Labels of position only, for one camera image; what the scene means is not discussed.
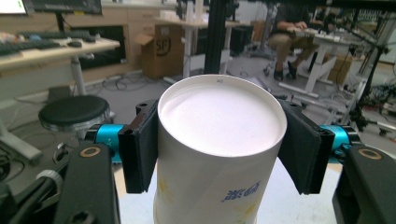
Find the cardboard box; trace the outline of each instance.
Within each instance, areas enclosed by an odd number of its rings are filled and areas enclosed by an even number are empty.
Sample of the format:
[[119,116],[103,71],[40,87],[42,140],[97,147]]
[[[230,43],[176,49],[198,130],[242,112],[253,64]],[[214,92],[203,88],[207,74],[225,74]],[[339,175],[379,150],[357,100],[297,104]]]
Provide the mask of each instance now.
[[[327,62],[331,56],[327,54],[323,59],[323,62]],[[337,56],[334,67],[330,70],[328,80],[333,81],[338,85],[344,84],[344,81],[347,77],[347,73],[349,71],[350,65],[352,65],[353,58],[351,56]]]
[[142,46],[142,70],[147,77],[170,77],[183,72],[183,29],[179,25],[155,26],[154,35],[139,34],[134,42]]

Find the white paper cup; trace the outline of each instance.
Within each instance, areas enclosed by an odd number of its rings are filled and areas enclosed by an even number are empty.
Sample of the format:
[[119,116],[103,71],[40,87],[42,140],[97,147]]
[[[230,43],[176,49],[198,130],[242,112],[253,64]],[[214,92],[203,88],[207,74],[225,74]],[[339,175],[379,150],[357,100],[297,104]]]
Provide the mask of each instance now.
[[244,79],[204,75],[171,86],[158,114],[155,223],[255,223],[287,128],[279,102]]

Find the office chair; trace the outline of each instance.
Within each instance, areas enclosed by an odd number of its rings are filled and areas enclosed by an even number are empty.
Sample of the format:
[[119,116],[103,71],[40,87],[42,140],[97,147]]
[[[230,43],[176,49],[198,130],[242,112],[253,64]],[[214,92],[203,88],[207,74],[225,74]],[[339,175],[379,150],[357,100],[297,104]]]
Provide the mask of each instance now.
[[93,95],[66,97],[45,105],[38,113],[41,125],[50,131],[75,132],[78,140],[92,125],[109,117],[108,102]]

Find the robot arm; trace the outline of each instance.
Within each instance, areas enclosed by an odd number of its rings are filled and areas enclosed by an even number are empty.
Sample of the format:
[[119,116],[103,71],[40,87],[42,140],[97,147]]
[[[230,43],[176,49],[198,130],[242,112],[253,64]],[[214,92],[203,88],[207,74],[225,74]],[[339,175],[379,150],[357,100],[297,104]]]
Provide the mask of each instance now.
[[[286,101],[280,103],[287,114],[288,130],[278,157],[297,190],[304,194],[319,193],[328,160],[331,155],[336,155],[344,163],[333,196],[337,221],[394,223],[394,160],[380,150],[362,144],[352,129],[318,126],[301,113],[299,106]],[[102,134],[101,128],[108,127],[92,127],[87,134],[87,142],[61,162],[68,167],[66,172],[61,173],[64,177],[62,194],[54,192],[56,185],[50,183],[48,195],[42,196],[45,200],[36,201],[25,223],[38,220],[46,220],[45,223],[120,223],[111,157],[120,153],[127,192],[148,190],[157,159],[156,108],[157,101],[138,105],[134,121],[118,128],[117,147],[96,142],[103,139],[98,137]],[[6,200],[0,203],[5,208],[0,216],[4,223],[10,220],[9,223],[12,223],[27,202],[18,203],[15,199],[8,194]]]

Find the person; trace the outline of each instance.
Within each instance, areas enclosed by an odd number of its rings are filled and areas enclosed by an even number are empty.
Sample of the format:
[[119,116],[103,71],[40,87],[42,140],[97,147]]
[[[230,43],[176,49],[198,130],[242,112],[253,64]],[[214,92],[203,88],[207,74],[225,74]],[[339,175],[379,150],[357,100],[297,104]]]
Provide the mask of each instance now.
[[274,79],[283,80],[283,63],[286,61],[291,48],[302,49],[294,62],[288,62],[289,73],[292,78],[297,77],[298,65],[309,58],[318,45],[313,44],[312,36],[297,36],[290,29],[306,29],[310,22],[308,6],[281,4],[277,10],[275,25],[268,39],[268,46],[276,51],[276,67]]

